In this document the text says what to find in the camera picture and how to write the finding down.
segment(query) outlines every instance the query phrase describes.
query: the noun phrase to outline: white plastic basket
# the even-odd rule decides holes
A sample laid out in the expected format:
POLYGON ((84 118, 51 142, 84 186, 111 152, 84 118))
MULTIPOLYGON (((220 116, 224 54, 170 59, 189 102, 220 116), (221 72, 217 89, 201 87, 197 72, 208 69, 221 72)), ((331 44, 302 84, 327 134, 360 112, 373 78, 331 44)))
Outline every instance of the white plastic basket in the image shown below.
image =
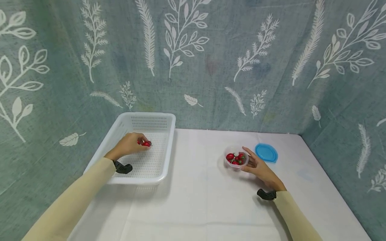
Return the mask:
POLYGON ((173 114, 147 112, 120 114, 84 173, 110 151, 126 133, 139 132, 151 141, 151 148, 146 152, 120 158, 120 163, 123 165, 130 163, 133 170, 128 174, 115 173, 108 184, 158 184, 168 174, 175 124, 176 117, 173 114))

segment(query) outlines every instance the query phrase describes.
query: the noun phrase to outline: small plastic bowl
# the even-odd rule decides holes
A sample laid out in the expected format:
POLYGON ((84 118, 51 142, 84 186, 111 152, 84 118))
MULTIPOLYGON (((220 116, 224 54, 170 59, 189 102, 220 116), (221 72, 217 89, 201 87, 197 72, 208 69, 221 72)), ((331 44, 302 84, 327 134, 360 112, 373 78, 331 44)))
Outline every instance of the small plastic bowl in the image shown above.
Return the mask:
POLYGON ((248 153, 247 153, 246 151, 244 151, 244 150, 243 150, 241 147, 239 147, 239 146, 230 146, 230 147, 227 147, 227 148, 225 149, 225 151, 224 151, 224 162, 225 162, 226 164, 228 164, 230 167, 238 168, 238 169, 239 169, 239 168, 241 168, 241 167, 247 165, 247 164, 248 164, 248 160, 249 160, 248 153), (228 160, 227 160, 227 155, 228 155, 229 153, 234 153, 235 156, 237 156, 237 155, 239 154, 239 152, 244 153, 244 156, 245 156, 244 163, 243 163, 242 165, 234 165, 234 164, 228 162, 228 160))

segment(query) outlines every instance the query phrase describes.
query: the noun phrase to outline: wall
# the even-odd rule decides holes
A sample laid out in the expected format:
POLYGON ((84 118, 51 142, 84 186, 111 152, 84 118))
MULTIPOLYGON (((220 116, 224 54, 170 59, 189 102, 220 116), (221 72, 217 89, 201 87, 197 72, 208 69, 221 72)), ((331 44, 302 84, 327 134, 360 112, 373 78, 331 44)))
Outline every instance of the wall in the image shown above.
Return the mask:
POLYGON ((127 111, 301 134, 381 240, 385 3, 5 1, 0 240, 21 239, 127 111))

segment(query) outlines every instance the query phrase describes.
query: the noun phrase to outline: hand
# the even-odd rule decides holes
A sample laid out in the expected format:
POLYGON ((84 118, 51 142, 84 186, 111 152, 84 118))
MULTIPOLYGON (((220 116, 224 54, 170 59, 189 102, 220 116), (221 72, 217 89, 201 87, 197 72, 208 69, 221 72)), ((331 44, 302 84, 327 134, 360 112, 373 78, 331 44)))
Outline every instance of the hand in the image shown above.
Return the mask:
POLYGON ((148 141, 142 133, 127 133, 105 157, 116 161, 122 156, 149 150, 150 147, 139 145, 137 143, 138 140, 143 142, 148 141))
POLYGON ((276 174, 267 166, 267 164, 261 160, 250 149, 243 147, 243 149, 249 154, 249 161, 247 166, 241 167, 244 172, 249 172, 257 176, 262 180, 264 184, 275 191, 287 191, 283 182, 276 176, 276 174))

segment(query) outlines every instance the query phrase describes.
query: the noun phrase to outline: table surface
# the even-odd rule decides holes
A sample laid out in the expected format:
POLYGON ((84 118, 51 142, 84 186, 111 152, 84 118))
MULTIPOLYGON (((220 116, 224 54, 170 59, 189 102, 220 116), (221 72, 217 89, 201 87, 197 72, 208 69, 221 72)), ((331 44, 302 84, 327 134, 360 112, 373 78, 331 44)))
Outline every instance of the table surface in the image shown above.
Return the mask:
POLYGON ((169 173, 158 186, 105 185, 69 240, 291 240, 254 176, 227 168, 225 147, 272 145, 268 165, 323 240, 370 240, 298 135, 176 129, 169 173))

